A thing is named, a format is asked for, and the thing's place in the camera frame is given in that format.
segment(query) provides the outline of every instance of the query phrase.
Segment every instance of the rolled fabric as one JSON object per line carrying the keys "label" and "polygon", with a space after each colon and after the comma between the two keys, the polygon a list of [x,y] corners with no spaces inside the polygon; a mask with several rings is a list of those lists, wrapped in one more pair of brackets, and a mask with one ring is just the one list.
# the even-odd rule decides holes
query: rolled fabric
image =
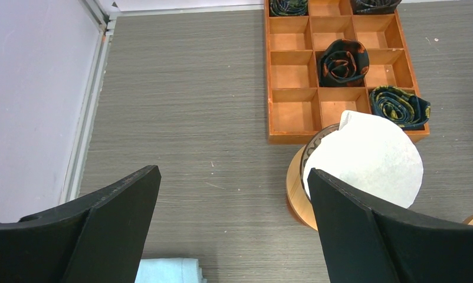
{"label": "rolled fabric", "polygon": [[270,13],[274,17],[305,16],[308,0],[270,0]]}
{"label": "rolled fabric", "polygon": [[320,86],[360,87],[369,71],[369,55],[355,40],[336,40],[317,64]]}
{"label": "rolled fabric", "polygon": [[353,14],[383,15],[392,14],[402,0],[351,0]]}
{"label": "rolled fabric", "polygon": [[374,115],[392,121],[402,130],[418,130],[431,113],[429,102],[391,85],[376,87],[370,93],[370,106]]}

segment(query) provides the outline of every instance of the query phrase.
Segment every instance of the rolled tie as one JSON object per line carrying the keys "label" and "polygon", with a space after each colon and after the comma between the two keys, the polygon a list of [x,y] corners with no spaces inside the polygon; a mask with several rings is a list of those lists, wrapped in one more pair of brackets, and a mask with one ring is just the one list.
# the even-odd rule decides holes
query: rolled tie
{"label": "rolled tie", "polygon": [[305,16],[308,0],[270,0],[270,13],[274,17]]}
{"label": "rolled tie", "polygon": [[322,87],[360,87],[369,71],[365,47],[355,40],[336,40],[317,64]]}
{"label": "rolled tie", "polygon": [[412,93],[391,85],[376,87],[370,93],[372,114],[384,117],[402,130],[419,130],[429,120],[431,104]]}
{"label": "rolled tie", "polygon": [[402,0],[351,0],[354,14],[382,15],[395,12]]}

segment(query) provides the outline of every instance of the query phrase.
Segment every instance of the folded blue cloth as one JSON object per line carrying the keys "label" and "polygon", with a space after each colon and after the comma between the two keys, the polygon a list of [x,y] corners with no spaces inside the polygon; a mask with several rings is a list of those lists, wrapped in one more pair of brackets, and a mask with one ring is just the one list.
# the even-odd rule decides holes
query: folded blue cloth
{"label": "folded blue cloth", "polygon": [[195,258],[141,259],[134,283],[207,283]]}

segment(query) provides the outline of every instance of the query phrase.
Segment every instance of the white napkin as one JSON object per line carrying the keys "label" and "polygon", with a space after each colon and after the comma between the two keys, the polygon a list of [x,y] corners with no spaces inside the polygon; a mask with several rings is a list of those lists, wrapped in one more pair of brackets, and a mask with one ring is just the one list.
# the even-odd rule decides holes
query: white napkin
{"label": "white napkin", "polygon": [[321,140],[304,168],[310,195],[311,168],[403,208],[413,204],[422,184],[422,159],[410,138],[393,122],[346,110],[339,130]]}

